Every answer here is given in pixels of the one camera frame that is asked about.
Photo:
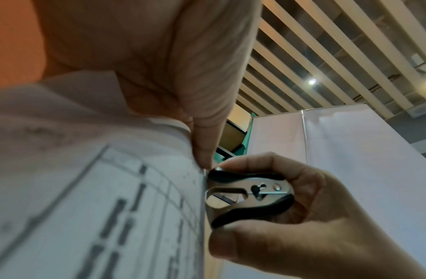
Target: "wooden beam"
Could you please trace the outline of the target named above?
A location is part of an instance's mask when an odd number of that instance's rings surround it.
[[[374,63],[341,31],[337,25],[312,1],[296,2],[348,53],[403,109],[413,107],[398,88],[378,69]]]
[[[248,64],[251,67],[253,67],[257,72],[261,73],[267,80],[269,80],[272,84],[277,86],[281,91],[283,91],[286,95],[291,97],[291,99],[296,101],[303,108],[314,108],[307,101],[303,100],[302,97],[300,97],[297,93],[295,93],[283,81],[281,81],[278,77],[276,77],[273,73],[271,73],[267,68],[263,67],[262,64],[260,64],[254,58],[250,57]]]
[[[402,1],[380,0],[426,59],[426,30]]]
[[[248,86],[245,84],[240,85],[240,89],[248,94],[251,98],[253,98],[255,101],[257,101],[260,105],[262,105],[264,108],[266,108],[268,111],[270,111],[273,114],[280,114],[282,113],[280,110],[276,109],[272,104],[268,103],[265,99],[263,99],[261,96],[259,96],[256,92],[252,91]]]
[[[319,68],[311,63],[303,54],[301,54],[292,44],[290,44],[282,35],[280,35],[273,27],[266,21],[261,19],[259,29],[268,35],[274,42],[276,42],[284,51],[293,57],[300,65],[302,65],[314,78],[325,85],[337,97],[340,98],[345,104],[355,104],[342,89],[340,89],[331,79],[329,79]]]
[[[247,108],[249,108],[250,110],[252,110],[255,114],[257,114],[259,116],[266,115],[266,113],[264,113],[261,109],[259,109],[258,107],[256,107],[253,103],[251,103],[250,101],[248,101],[244,97],[238,95],[237,96],[237,100],[239,102],[241,102],[242,104],[244,104],[244,106],[246,106]]]
[[[332,54],[327,51],[311,34],[308,33],[282,6],[275,0],[264,0],[263,4],[275,14],[292,32],[294,32],[305,44],[319,55],[336,73],[352,86],[371,106],[386,119],[394,114],[383,105],[345,66],[343,66]]]
[[[297,109],[291,106],[290,103],[285,101],[281,96],[279,96],[276,92],[272,91],[268,86],[266,86],[263,82],[261,82],[258,78],[256,78],[252,74],[250,74],[248,71],[245,72],[244,78],[246,78],[249,82],[254,84],[257,88],[262,90],[263,93],[268,95],[271,99],[275,100],[280,106],[282,106],[289,112],[297,111]]]
[[[426,82],[354,0],[334,0],[403,76],[426,98]]]
[[[253,49],[262,55],[268,62],[274,65],[280,72],[282,72],[287,78],[298,85],[304,92],[306,92],[312,99],[316,100],[323,107],[331,107],[332,104],[328,102],[322,95],[318,94],[312,86],[301,79],[291,68],[285,63],[278,59],[272,52],[269,51],[264,45],[256,41]]]

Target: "white paper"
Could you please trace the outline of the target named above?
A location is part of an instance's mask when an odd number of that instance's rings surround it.
[[[1,91],[0,279],[201,278],[203,172],[171,122],[111,72]]]

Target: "hand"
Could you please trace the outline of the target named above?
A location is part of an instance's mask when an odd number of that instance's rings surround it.
[[[260,0],[33,0],[45,76],[114,70],[129,106],[188,124],[210,168],[257,33]]]
[[[267,153],[219,165],[276,172],[294,188],[295,203],[272,221],[238,221],[213,230],[212,256],[301,278],[426,278],[426,270],[369,218],[331,174]]]

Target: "palm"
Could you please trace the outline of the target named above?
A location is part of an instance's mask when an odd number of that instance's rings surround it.
[[[34,0],[51,60],[115,70],[133,109],[192,127],[202,165],[237,95],[259,2]]]

